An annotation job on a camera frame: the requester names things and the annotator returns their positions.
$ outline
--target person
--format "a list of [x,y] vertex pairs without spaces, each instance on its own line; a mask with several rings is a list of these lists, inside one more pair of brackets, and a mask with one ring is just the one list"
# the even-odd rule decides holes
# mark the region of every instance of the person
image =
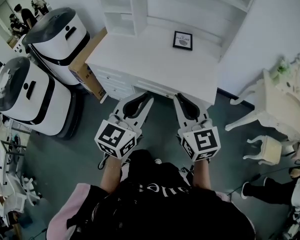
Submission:
[[255,197],[268,204],[284,204],[295,207],[294,219],[300,221],[300,169],[293,169],[290,176],[294,180],[280,184],[272,178],[265,177],[263,186],[253,186],[245,182],[242,186],[241,197]]
[[212,190],[207,160],[194,163],[189,185],[176,166],[153,160],[147,150],[135,150],[128,159],[122,167],[121,160],[110,155],[100,187],[78,184],[50,221],[46,239],[255,239],[249,219]]
[[21,14],[21,17],[22,17],[22,20],[23,20],[23,23],[31,30],[33,28],[33,26],[37,23],[37,19],[35,18],[35,16],[32,14],[32,12],[25,8],[25,9],[22,9],[22,6],[21,4],[17,4],[15,7],[14,7],[14,11],[16,13],[19,13]]
[[42,15],[45,15],[49,12],[47,8],[47,2],[45,0],[32,0],[35,5],[38,6],[39,11]]
[[29,32],[29,29],[25,24],[20,23],[19,19],[14,13],[10,14],[10,27],[14,34],[20,35],[21,37]]

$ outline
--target sneaker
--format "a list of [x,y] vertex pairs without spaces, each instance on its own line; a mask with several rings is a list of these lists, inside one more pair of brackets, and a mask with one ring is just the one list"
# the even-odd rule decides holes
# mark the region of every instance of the sneaker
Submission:
[[265,187],[266,186],[266,181],[267,179],[269,179],[268,177],[265,177],[264,180],[263,180],[263,186]]
[[241,198],[242,199],[247,199],[248,197],[246,195],[244,195],[244,189],[245,189],[245,185],[248,184],[249,182],[245,182],[243,185],[242,185],[242,190],[241,190]]
[[154,162],[157,164],[157,165],[161,165],[162,164],[162,161],[161,159],[157,158],[156,160],[154,160]]

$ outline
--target gray floor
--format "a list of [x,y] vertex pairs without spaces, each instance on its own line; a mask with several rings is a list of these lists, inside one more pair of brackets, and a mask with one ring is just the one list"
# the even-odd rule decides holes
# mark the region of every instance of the gray floor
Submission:
[[[77,183],[99,185],[103,172],[97,165],[103,157],[94,137],[103,119],[107,119],[117,101],[107,98],[103,104],[91,95],[84,97],[82,119],[75,136],[62,141],[43,134],[32,134],[26,152],[26,170],[36,176],[37,187],[44,196],[38,207],[29,209],[35,222],[48,225],[74,190]],[[215,105],[208,109],[213,124],[218,127],[221,150],[211,160],[210,176],[216,191],[229,193],[252,176],[292,166],[288,158],[282,158],[277,166],[258,165],[253,160],[243,160],[243,155],[256,154],[257,148],[246,143],[258,135],[269,135],[282,140],[276,130],[262,127],[258,122],[250,123],[226,132],[225,125],[251,110],[243,105],[231,106],[229,99],[217,94]],[[178,122],[169,98],[155,94],[155,101],[143,126],[144,139],[138,149],[148,149],[155,158],[171,162],[177,167],[190,167],[191,161],[175,137]],[[288,169],[268,174],[280,183],[290,180]],[[263,177],[256,181],[261,184]],[[266,240],[283,225],[288,207],[267,204],[253,197],[240,198],[240,190],[234,192],[232,200],[253,222],[260,239]]]

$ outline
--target framed picture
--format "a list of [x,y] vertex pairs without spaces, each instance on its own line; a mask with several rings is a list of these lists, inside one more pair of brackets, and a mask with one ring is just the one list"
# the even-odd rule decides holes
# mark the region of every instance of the framed picture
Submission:
[[174,31],[173,47],[192,51],[192,34]]

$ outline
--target white stool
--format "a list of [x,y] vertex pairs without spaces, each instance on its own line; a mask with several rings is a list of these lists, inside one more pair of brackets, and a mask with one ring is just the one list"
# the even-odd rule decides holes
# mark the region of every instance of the white stool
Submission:
[[245,155],[243,159],[261,160],[258,162],[259,165],[266,164],[269,166],[274,166],[279,164],[282,144],[274,138],[262,135],[255,137],[252,140],[246,140],[248,143],[254,143],[257,141],[262,141],[261,152],[257,155]]

